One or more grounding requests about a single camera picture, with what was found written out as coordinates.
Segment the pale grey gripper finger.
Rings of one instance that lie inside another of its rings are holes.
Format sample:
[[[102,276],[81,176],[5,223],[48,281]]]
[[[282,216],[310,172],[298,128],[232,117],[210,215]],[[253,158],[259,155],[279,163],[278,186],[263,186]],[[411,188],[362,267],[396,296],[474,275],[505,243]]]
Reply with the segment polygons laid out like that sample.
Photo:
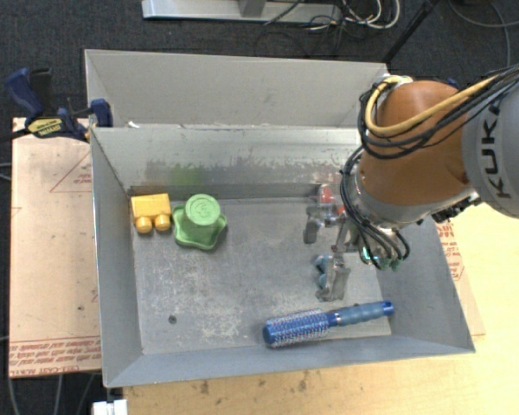
[[[303,231],[303,241],[306,245],[317,241],[320,229],[334,227],[340,222],[341,210],[336,206],[309,206],[306,208],[307,221]]]
[[[351,273],[345,264],[343,253],[319,255],[315,259],[315,266],[320,272],[317,299],[323,302],[343,300]]]

